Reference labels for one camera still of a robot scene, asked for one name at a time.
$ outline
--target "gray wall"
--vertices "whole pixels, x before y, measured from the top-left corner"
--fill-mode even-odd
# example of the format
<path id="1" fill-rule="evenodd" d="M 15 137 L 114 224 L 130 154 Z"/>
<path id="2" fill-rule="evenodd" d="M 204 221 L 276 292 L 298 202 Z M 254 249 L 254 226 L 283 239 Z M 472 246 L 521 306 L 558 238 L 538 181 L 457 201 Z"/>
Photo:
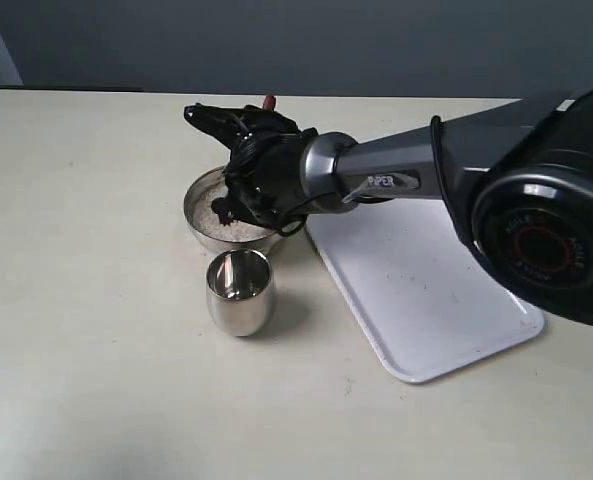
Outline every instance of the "gray wall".
<path id="1" fill-rule="evenodd" d="M 593 1 L 0 0 L 26 85 L 517 97 L 593 87 Z"/>

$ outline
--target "robotic arm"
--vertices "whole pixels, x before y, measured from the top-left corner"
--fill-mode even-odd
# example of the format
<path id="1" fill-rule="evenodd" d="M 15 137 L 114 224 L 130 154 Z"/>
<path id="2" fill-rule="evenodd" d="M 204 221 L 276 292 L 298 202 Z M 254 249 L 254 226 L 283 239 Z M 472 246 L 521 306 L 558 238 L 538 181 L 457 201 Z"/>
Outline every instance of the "robotic arm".
<path id="1" fill-rule="evenodd" d="M 252 106 L 185 108 L 230 150 L 212 205 L 291 235 L 310 214 L 395 198 L 442 199 L 460 241 L 526 301 L 593 325 L 593 91 L 556 92 L 359 144 Z"/>

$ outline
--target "metal bowl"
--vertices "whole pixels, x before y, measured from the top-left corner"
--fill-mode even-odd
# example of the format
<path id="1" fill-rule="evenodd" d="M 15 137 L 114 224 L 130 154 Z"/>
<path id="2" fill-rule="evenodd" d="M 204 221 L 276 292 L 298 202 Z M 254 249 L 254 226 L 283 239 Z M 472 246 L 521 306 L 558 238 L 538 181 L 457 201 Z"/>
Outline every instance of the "metal bowl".
<path id="1" fill-rule="evenodd" d="M 194 211 L 196 203 L 201 198 L 206 190 L 215 187 L 219 183 L 223 183 L 225 179 L 222 175 L 223 167 L 218 167 L 199 177 L 187 190 L 185 200 L 183 201 L 183 211 L 185 212 L 185 218 L 187 219 L 187 225 L 189 229 L 198 239 L 198 241 L 207 248 L 210 252 L 215 254 L 223 253 L 228 250 L 238 250 L 242 248 L 258 250 L 261 253 L 267 255 L 269 251 L 274 248 L 284 238 L 278 235 L 278 233 L 270 233 L 261 238 L 249 240 L 245 242 L 231 242 L 228 240 L 220 240 L 207 235 L 197 229 L 194 223 Z"/>

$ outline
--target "red object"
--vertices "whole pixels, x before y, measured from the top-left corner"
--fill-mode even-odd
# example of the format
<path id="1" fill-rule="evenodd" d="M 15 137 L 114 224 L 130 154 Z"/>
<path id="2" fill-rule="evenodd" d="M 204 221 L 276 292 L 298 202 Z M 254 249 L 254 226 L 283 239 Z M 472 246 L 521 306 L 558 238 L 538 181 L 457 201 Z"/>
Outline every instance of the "red object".
<path id="1" fill-rule="evenodd" d="M 276 108 L 276 97 L 273 95 L 265 95 L 265 100 L 263 101 L 263 110 L 272 110 Z"/>

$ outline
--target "red ring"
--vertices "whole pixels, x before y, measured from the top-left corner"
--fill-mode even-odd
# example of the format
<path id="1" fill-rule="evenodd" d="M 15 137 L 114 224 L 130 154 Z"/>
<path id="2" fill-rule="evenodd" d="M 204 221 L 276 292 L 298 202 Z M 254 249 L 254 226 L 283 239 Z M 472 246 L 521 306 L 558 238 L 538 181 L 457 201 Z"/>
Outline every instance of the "red ring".
<path id="1" fill-rule="evenodd" d="M 529 258 L 527 258 L 527 255 L 525 255 L 523 253 L 523 249 L 520 246 L 520 237 L 522 237 L 523 234 L 525 234 L 527 232 L 539 232 L 539 233 L 542 233 L 545 235 L 549 235 L 550 237 L 553 237 L 555 240 L 557 240 L 563 246 L 563 250 L 565 251 L 565 258 L 563 260 L 563 263 L 558 267 L 550 268 L 550 267 L 545 267 L 543 265 L 538 265 L 538 264 L 532 262 Z M 571 248 L 569 247 L 569 244 L 565 241 L 565 239 L 563 237 L 558 235 L 556 232 L 550 230 L 549 228 L 545 228 L 545 227 L 537 227 L 535 225 L 525 225 L 520 230 L 518 230 L 518 232 L 516 232 L 516 235 L 514 236 L 514 251 L 516 252 L 516 254 L 518 255 L 518 258 L 520 258 L 521 261 L 531 265 L 532 267 L 539 268 L 547 273 L 560 273 L 563 270 L 565 270 L 567 267 L 569 267 L 572 263 L 572 251 L 571 251 Z"/>

